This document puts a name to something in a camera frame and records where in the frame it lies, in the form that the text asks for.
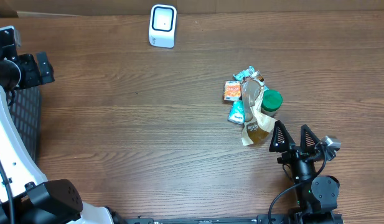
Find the brown paper pastry bag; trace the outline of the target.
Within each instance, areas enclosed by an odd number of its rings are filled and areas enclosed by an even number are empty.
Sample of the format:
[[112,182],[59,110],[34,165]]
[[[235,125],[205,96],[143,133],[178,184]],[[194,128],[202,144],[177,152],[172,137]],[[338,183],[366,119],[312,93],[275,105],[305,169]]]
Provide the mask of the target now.
[[241,141],[244,146],[258,144],[267,138],[276,119],[261,112],[265,81],[259,72],[246,77],[241,84],[241,98],[245,113]]

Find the teal tissue pack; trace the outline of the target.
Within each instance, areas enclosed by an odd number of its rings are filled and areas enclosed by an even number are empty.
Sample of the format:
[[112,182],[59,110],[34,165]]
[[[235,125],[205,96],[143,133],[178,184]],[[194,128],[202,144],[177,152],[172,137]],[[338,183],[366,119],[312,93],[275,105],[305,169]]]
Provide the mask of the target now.
[[243,102],[241,100],[233,102],[232,108],[228,115],[228,120],[236,124],[244,124],[245,112],[243,109]]

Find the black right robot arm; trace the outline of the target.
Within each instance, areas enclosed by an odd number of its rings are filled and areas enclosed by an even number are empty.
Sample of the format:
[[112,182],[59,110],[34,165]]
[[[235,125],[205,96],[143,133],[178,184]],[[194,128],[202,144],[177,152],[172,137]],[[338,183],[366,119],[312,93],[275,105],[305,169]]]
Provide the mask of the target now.
[[[288,133],[285,125],[276,121],[269,151],[280,153],[278,164],[286,172],[293,185],[279,193],[268,209],[268,223],[342,223],[341,215],[333,210],[337,208],[339,181],[331,175],[322,175],[328,162],[333,160],[341,147],[335,136],[319,139],[308,125],[301,126],[300,145],[297,145]],[[294,191],[297,207],[289,209],[286,215],[276,218],[272,215],[275,203],[288,192]]]

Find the teal snack pack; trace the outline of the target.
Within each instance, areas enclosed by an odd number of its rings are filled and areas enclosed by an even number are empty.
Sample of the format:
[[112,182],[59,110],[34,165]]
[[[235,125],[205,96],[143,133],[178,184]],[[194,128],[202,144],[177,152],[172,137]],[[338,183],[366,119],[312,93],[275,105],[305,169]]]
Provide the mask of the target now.
[[246,77],[256,77],[257,75],[261,75],[259,70],[255,70],[253,66],[249,66],[247,69],[242,70],[237,74],[233,74],[233,77],[237,81],[242,81]]

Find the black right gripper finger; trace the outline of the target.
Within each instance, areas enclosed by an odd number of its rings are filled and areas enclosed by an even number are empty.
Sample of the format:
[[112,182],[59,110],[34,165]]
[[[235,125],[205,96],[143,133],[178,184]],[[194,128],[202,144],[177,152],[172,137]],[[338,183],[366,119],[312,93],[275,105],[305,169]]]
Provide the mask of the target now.
[[319,138],[312,132],[308,125],[301,126],[300,147],[304,152],[314,152]]
[[287,152],[295,145],[296,143],[288,133],[285,125],[280,120],[277,120],[274,124],[269,152]]

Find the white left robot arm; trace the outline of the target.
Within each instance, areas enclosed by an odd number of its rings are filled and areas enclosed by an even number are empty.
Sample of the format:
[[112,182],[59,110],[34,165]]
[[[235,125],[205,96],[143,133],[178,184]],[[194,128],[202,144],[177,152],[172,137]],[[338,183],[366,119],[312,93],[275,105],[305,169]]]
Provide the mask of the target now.
[[108,207],[84,202],[67,179],[37,166],[42,98],[54,82],[47,54],[19,55],[13,26],[0,27],[0,223],[122,223]]

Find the orange tissue pack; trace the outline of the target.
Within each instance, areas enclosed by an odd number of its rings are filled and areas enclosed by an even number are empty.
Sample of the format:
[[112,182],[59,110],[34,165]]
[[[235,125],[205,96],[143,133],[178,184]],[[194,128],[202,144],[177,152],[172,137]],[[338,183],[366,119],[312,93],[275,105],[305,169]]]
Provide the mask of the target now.
[[224,84],[223,99],[225,101],[238,101],[241,97],[241,83],[239,81],[226,81]]

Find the green round lid container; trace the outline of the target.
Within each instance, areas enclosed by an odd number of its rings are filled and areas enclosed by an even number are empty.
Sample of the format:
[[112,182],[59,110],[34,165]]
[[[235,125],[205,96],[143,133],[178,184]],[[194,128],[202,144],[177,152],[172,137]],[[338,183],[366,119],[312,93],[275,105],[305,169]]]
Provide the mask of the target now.
[[283,104],[283,97],[277,90],[265,90],[261,103],[261,112],[274,116]]

